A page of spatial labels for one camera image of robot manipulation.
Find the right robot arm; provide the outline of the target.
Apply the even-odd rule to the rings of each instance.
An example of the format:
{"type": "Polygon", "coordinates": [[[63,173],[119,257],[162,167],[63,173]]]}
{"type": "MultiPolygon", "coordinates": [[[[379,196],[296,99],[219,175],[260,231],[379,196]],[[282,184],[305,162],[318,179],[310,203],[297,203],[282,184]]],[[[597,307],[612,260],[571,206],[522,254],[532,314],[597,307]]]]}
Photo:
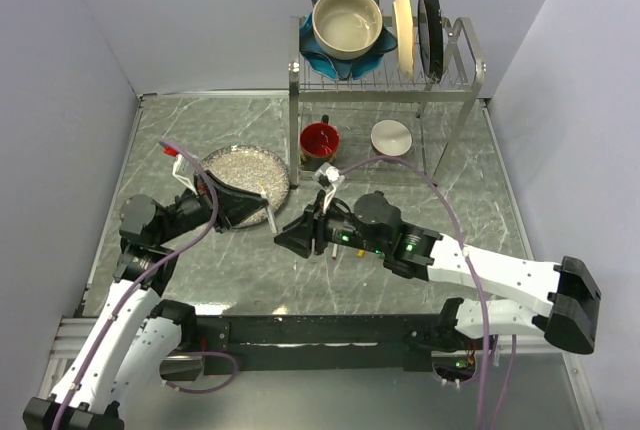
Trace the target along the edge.
{"type": "Polygon", "coordinates": [[[274,242],[302,258],[331,244],[364,250],[402,278],[477,290],[478,299],[454,304],[437,325],[449,348],[486,335],[523,335],[574,354],[595,350],[602,293],[582,260],[534,261],[462,245],[404,221],[380,191],[361,196],[353,209],[319,192],[274,242]]]}

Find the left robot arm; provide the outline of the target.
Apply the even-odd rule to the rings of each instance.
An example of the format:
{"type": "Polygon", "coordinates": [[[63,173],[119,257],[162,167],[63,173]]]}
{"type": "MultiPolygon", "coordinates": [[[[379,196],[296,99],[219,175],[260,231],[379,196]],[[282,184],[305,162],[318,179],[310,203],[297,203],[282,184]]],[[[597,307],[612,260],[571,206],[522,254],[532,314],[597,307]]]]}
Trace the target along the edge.
{"type": "Polygon", "coordinates": [[[146,195],[120,210],[121,255],[103,309],[74,362],[23,412],[29,429],[122,429],[136,396],[174,351],[202,356],[193,306],[163,293],[177,263],[166,243],[198,227],[224,231],[267,208],[265,192],[197,176],[174,202],[146,195]]]}

